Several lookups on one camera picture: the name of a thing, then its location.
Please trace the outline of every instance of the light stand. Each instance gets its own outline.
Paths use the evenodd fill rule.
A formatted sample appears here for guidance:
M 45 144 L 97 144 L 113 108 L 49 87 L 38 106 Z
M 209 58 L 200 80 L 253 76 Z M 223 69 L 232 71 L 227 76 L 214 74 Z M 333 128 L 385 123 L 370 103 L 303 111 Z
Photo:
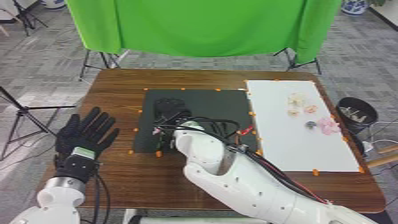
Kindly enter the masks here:
M 13 106 L 19 108 L 17 120 L 15 120 L 12 132 L 10 132 L 10 138 L 8 138 L 8 142 L 6 142 L 6 145 L 4 145 L 4 151 L 3 151 L 3 155 L 0 155 L 0 161 L 3 161 L 10 157 L 10 155 L 17 152 L 17 150 L 19 150 L 19 148 L 17 148 L 12 152 L 8 152 L 10 144 L 13 142 L 24 140 L 26 138 L 33 137 L 35 135 L 38 135 L 42 133 L 51 133 L 56 136 L 54 131 L 49 129 L 51 124 L 54 122 L 54 118 L 58 116 L 59 110 L 63 108 L 75 108 L 75 106 L 24 107 L 3 86 L 0 86 L 0 93 L 4 95 L 4 99 L 13 104 Z M 35 115 L 31 114 L 31 110 L 49 110 L 49 109 L 56 109 L 56 112 L 54 112 L 54 115 L 51 117 L 51 120 L 49 120 L 47 124 L 43 124 L 42 121 L 38 120 L 38 118 L 35 117 Z M 15 138 L 17 127 L 19 127 L 19 123 L 20 123 L 22 117 L 29 118 L 29 120 L 35 122 L 35 124 L 36 124 L 36 126 L 40 127 L 42 130 L 33 132 L 31 134 L 28 134 L 24 136 L 19 136 L 19 138 Z

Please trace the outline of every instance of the white paper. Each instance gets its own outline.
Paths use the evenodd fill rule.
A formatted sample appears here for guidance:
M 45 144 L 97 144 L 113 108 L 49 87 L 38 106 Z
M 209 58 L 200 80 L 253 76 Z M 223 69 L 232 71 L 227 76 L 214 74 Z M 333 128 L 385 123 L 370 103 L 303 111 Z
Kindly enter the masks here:
M 250 99 L 262 138 L 264 156 L 283 171 L 360 172 L 360 163 L 342 133 L 326 135 L 321 127 L 308 129 L 308 121 L 331 117 L 328 105 L 312 81 L 250 80 Z M 306 96 L 306 106 L 319 111 L 289 115 L 292 94 Z

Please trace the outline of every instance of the metal stand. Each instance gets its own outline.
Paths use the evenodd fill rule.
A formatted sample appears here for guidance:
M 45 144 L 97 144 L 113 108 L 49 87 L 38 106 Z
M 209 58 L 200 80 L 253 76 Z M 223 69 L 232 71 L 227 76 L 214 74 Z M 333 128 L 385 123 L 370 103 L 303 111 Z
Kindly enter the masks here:
M 6 145 L 4 145 L 4 151 L 3 151 L 3 155 L 0 155 L 0 161 L 3 161 L 10 157 L 10 155 L 17 152 L 17 150 L 19 150 L 19 148 L 17 148 L 12 152 L 8 152 L 10 145 L 12 145 L 13 142 L 24 140 L 26 138 L 33 137 L 35 135 L 38 135 L 42 133 L 51 133 L 56 136 L 54 131 L 49 129 L 51 124 L 54 122 L 54 118 L 58 116 L 59 110 L 63 108 L 75 108 L 75 106 L 24 107 L 22 104 L 19 103 L 15 97 L 12 96 L 10 92 L 6 91 L 6 89 L 4 89 L 3 86 L 0 86 L 0 93 L 4 94 L 4 99 L 13 104 L 13 106 L 19 108 L 17 120 L 15 120 L 12 132 L 10 132 L 10 138 L 8 138 L 8 142 L 6 142 Z M 49 109 L 56 109 L 56 112 L 54 112 L 54 115 L 51 117 L 51 120 L 49 120 L 47 124 L 43 124 L 42 121 L 38 120 L 38 118 L 35 117 L 35 115 L 31 114 L 31 110 L 49 110 Z M 36 131 L 36 132 L 33 132 L 26 136 L 19 136 L 19 138 L 15 138 L 15 135 L 17 135 L 17 127 L 19 127 L 19 123 L 20 123 L 20 120 L 22 120 L 22 117 L 24 116 L 35 122 L 35 124 L 36 124 L 36 126 L 40 127 L 42 130 Z
M 29 29 L 36 29 L 36 21 L 42 23 L 42 25 L 45 27 L 49 27 L 47 23 L 40 20 L 40 18 L 35 16 L 35 14 L 28 11 L 28 9 L 22 7 L 20 3 L 17 0 L 13 0 L 15 2 L 15 6 L 17 6 L 17 10 L 19 10 L 19 14 L 20 14 L 20 20 L 22 20 L 22 23 L 24 23 L 24 29 L 26 29 L 26 33 L 28 33 L 28 36 L 31 35 L 29 34 Z
M 305 65 L 315 63 L 315 65 L 317 65 L 317 69 L 319 69 L 319 74 L 322 75 L 322 69 L 321 69 L 319 58 L 315 58 L 315 60 L 314 60 L 312 62 L 308 62 L 308 63 L 305 63 L 305 64 L 298 64 L 298 63 L 296 63 L 296 58 L 298 58 L 298 56 L 294 57 L 294 60 L 292 60 L 290 52 L 289 52 L 289 48 L 285 48 L 285 49 L 274 54 L 274 56 L 278 56 L 283 52 L 285 52 L 285 54 L 287 54 L 289 61 L 290 61 L 290 67 L 289 67 L 289 69 L 287 69 L 287 72 L 289 72 L 292 69 L 301 68 Z
M 102 55 L 102 60 L 104 60 L 104 65 L 106 65 L 106 68 L 122 68 L 120 64 L 118 64 L 118 57 L 120 55 L 118 54 L 107 54 L 109 55 L 109 60 L 107 60 L 107 57 L 106 57 L 106 53 L 100 52 L 100 55 Z M 95 68 L 95 69 L 104 69 L 93 65 L 90 65 L 90 57 L 91 57 L 91 50 L 88 49 L 86 51 L 86 58 L 84 58 L 84 67 L 83 67 L 83 71 L 81 71 L 81 75 L 79 75 L 79 81 L 83 82 L 84 80 L 84 74 L 86 74 L 86 69 L 88 68 Z

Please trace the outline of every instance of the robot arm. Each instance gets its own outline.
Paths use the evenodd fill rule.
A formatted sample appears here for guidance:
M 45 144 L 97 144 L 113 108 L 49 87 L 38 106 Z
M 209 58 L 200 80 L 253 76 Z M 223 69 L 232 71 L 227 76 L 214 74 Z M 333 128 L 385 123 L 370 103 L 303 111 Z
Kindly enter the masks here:
M 203 130 L 195 121 L 182 124 Z M 303 196 L 280 183 L 244 153 L 235 153 L 228 172 L 219 175 L 230 154 L 221 140 L 195 130 L 175 131 L 177 148 L 187 156 L 184 169 L 191 182 L 246 216 L 274 224 L 372 224 L 344 206 Z
M 84 203 L 86 183 L 99 173 L 99 157 L 116 140 L 116 119 L 95 108 L 86 119 L 75 114 L 58 134 L 58 172 L 38 194 L 40 207 L 29 208 L 12 224 L 79 224 L 77 207 Z

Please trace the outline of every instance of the pink object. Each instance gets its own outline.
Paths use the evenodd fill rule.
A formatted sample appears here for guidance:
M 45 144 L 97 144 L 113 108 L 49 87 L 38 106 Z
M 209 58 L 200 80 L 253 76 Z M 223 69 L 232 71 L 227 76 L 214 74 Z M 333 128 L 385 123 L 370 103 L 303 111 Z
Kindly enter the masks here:
M 154 129 L 154 135 L 157 135 L 159 133 L 161 133 L 161 129 L 155 128 L 155 129 Z
M 319 110 L 319 107 L 315 105 L 312 105 L 305 108 L 305 111 L 308 114 L 314 114 L 317 112 L 317 110 Z
M 340 123 L 337 123 L 331 117 L 326 117 L 321 119 L 319 126 L 321 126 L 322 133 L 326 135 L 331 135 L 333 133 L 342 132 Z

